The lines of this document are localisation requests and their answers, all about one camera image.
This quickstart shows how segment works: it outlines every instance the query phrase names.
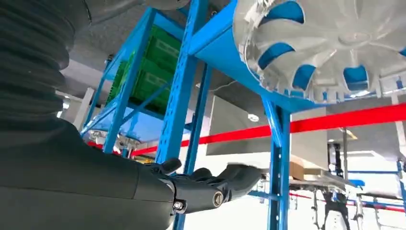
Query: perforated metal post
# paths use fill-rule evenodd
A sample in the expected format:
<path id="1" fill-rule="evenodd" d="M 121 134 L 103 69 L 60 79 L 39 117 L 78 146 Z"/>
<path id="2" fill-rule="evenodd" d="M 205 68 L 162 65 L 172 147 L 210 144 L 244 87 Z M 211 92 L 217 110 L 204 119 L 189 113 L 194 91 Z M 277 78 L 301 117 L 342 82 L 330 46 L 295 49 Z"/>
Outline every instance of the perforated metal post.
<path id="1" fill-rule="evenodd" d="M 192 133 L 189 142 L 188 154 L 186 156 L 184 174 L 191 174 L 194 170 L 197 157 L 197 149 L 199 147 L 200 132 L 204 117 L 204 109 L 206 107 L 207 95 L 210 88 L 210 80 L 212 77 L 212 68 L 207 64 L 204 66 L 202 83 L 200 85 L 199 96 L 197 98 L 196 110 L 192 121 Z M 186 215 L 177 215 L 175 218 L 174 229 L 182 230 L 185 223 Z"/>
<path id="2" fill-rule="evenodd" d="M 271 136 L 270 194 L 268 207 L 268 230 L 287 230 L 289 210 L 289 158 L 290 113 L 273 103 L 262 100 L 268 117 Z"/>
<path id="3" fill-rule="evenodd" d="M 173 78 L 169 102 L 164 118 L 162 135 L 159 140 L 156 162 L 178 158 L 180 142 L 185 127 L 186 113 L 196 72 L 197 59 L 189 55 L 193 34 L 204 24 L 207 0 L 192 0 L 186 23 L 178 65 Z"/>
<path id="4" fill-rule="evenodd" d="M 131 63 L 130 71 L 128 73 L 128 76 L 125 80 L 125 83 L 123 87 L 120 90 L 117 101 L 117 107 L 114 112 L 113 116 L 113 121 L 112 124 L 110 125 L 106 142 L 104 143 L 103 146 L 103 151 L 105 153 L 112 153 L 113 152 L 113 147 L 114 143 L 117 138 L 117 134 L 120 130 L 122 121 L 123 121 L 123 116 L 125 109 L 128 105 L 128 99 L 130 98 L 130 93 L 131 90 L 133 89 L 135 79 L 138 73 L 139 66 L 141 64 L 142 56 L 145 50 L 145 47 L 147 46 L 148 38 L 149 38 L 149 32 L 151 31 L 152 25 L 154 23 L 154 18 L 156 15 L 156 10 L 152 8 L 148 8 L 147 11 L 145 12 L 147 18 L 145 20 L 145 25 L 142 27 L 140 34 L 141 34 L 141 39 L 140 41 L 136 44 L 135 46 L 135 54 L 134 54 L 134 59 L 133 62 Z"/>

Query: robotic hand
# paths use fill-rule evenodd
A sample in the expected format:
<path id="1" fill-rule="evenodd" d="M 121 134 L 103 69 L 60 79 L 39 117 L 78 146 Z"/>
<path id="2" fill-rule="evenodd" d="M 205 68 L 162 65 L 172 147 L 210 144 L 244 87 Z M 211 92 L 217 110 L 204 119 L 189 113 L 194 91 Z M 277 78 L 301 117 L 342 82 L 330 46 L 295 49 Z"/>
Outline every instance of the robotic hand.
<path id="1" fill-rule="evenodd" d="M 217 177 L 206 168 L 191 175 L 171 175 L 181 166 L 178 159 L 146 167 L 159 175 L 175 192 L 173 209 L 177 213 L 192 213 L 220 207 L 223 203 L 246 195 L 261 178 L 261 170 L 243 164 L 229 164 Z"/>

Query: white wall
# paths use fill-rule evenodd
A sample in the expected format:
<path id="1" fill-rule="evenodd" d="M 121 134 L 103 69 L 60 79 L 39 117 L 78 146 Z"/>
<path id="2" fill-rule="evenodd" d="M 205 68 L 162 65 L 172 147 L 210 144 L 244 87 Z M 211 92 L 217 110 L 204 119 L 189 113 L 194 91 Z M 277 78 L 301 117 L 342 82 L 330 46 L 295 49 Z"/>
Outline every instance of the white wall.
<path id="1" fill-rule="evenodd" d="M 63 113 L 61 118 L 69 121 L 70 123 L 73 123 L 75 121 L 76 115 L 78 114 L 81 103 L 82 103 L 82 101 L 73 100 L 73 99 L 70 100 L 69 108 Z M 97 107 L 94 108 L 92 117 L 99 114 L 100 110 L 101 110 L 100 108 L 97 108 Z"/>
<path id="2" fill-rule="evenodd" d="M 302 120 L 326 115 L 325 108 L 309 110 L 292 115 L 292 120 Z M 210 123 L 210 135 L 259 126 L 248 119 L 248 113 L 225 100 L 214 97 Z M 246 161 L 257 167 L 267 168 L 270 160 L 271 140 L 256 138 L 210 144 L 207 155 L 212 161 Z M 327 169 L 327 131 L 312 131 L 291 134 L 292 161 L 307 168 Z"/>

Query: blue shelf beam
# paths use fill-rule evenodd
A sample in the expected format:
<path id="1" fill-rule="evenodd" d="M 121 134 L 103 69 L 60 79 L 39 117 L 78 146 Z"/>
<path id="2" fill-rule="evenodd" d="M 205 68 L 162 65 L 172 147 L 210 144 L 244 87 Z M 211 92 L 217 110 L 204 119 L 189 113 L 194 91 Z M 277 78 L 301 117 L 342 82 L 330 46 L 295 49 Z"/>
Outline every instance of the blue shelf beam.
<path id="1" fill-rule="evenodd" d="M 93 120 L 89 121 L 85 127 L 80 131 L 83 137 L 89 130 L 93 129 L 100 121 L 106 118 L 117 107 L 117 98 L 114 98 Z"/>
<path id="2" fill-rule="evenodd" d="M 120 93 L 118 95 L 119 99 L 118 99 L 118 103 L 117 103 L 117 108 L 115 110 L 113 121 L 109 128 L 109 131 L 107 133 L 107 138 L 106 138 L 106 141 L 103 146 L 103 151 L 105 153 L 113 152 L 113 147 L 114 147 L 115 141 L 117 139 L 117 134 L 122 125 L 124 112 L 128 105 L 130 93 L 131 93 L 131 90 L 133 89 L 133 86 L 135 83 L 135 79 L 136 79 L 136 76 L 138 73 L 139 66 L 141 64 L 144 50 L 145 50 L 145 47 L 147 46 L 149 32 L 151 31 L 156 13 L 157 13 L 156 10 L 152 9 L 152 8 L 148 8 L 147 11 L 145 12 L 146 21 L 140 31 L 140 33 L 141 33 L 140 40 L 139 40 L 138 44 L 136 44 L 134 46 L 135 47 L 134 59 L 133 59 L 133 62 L 131 63 L 127 79 L 126 79 L 124 85 L 122 86 Z"/>
<path id="3" fill-rule="evenodd" d="M 265 199 L 270 199 L 270 200 L 274 200 L 274 201 L 279 201 L 281 199 L 281 197 L 278 195 L 271 195 L 271 194 L 267 194 L 265 192 L 258 192 L 258 191 L 251 191 L 250 193 L 248 193 L 248 195 L 265 198 Z"/>
<path id="4" fill-rule="evenodd" d="M 171 82 L 168 82 L 161 86 L 158 90 L 156 90 L 148 99 L 143 101 L 139 106 L 134 108 L 134 110 L 127 116 L 124 117 L 123 121 L 121 122 L 121 125 L 124 124 L 125 122 L 129 121 L 133 116 L 135 116 L 137 113 L 141 112 L 145 106 L 147 106 L 151 101 L 153 101 L 156 97 L 158 97 L 164 90 L 169 87 Z"/>

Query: white panel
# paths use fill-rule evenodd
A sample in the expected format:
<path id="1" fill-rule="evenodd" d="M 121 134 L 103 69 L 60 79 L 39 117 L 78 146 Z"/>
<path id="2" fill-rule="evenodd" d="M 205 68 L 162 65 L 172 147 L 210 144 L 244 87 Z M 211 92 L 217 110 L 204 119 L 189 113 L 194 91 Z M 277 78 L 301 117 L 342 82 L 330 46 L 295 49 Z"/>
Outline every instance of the white panel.
<path id="1" fill-rule="evenodd" d="M 301 120 L 317 116 L 325 116 L 326 109 L 320 108 L 292 115 L 292 120 Z M 252 122 L 248 119 L 248 113 L 241 108 L 226 102 L 225 100 L 214 97 L 212 118 L 210 124 L 210 135 L 224 133 L 239 129 L 258 127 L 267 125 L 263 118 L 259 122 Z M 226 158 L 212 158 L 216 161 L 218 167 L 224 166 L 227 162 L 233 162 L 233 158 L 247 163 L 253 161 L 265 161 L 262 164 L 268 165 L 269 151 L 271 149 L 270 138 L 257 138 L 241 141 L 229 141 L 209 144 L 207 146 L 207 155 L 229 155 Z M 260 153 L 250 155 L 249 158 L 237 158 L 237 154 Z M 292 161 L 307 168 L 327 169 L 327 131 L 313 131 L 292 134 L 291 139 Z"/>
<path id="2" fill-rule="evenodd" d="M 312 109 L 292 114 L 292 121 L 325 115 L 326 108 Z M 327 169 L 327 131 L 293 133 L 291 135 L 291 154 L 302 159 L 305 168 Z"/>

